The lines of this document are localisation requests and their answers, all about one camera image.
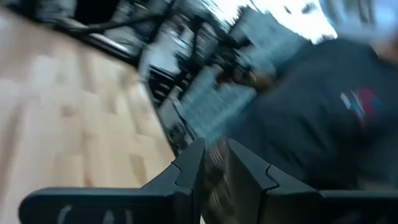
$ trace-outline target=person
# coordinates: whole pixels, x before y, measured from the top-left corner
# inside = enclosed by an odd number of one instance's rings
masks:
[[[398,187],[398,38],[367,28],[360,35],[337,29],[344,39],[305,47],[276,74],[217,78],[221,88],[246,85],[258,95],[206,152],[207,224],[237,223],[224,172],[226,139],[316,189]]]

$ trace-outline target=sleeve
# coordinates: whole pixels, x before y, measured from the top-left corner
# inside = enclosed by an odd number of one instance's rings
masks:
[[[340,37],[369,42],[397,34],[396,0],[319,0],[319,3]]]
[[[359,185],[398,187],[397,134],[398,133],[384,136],[365,151],[359,152]]]

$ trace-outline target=logo on shirt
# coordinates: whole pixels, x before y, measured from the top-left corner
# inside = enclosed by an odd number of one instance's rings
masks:
[[[342,93],[341,100],[354,115],[364,124],[365,118],[372,118],[377,115],[381,104],[374,92],[367,88],[360,88],[356,91]]]

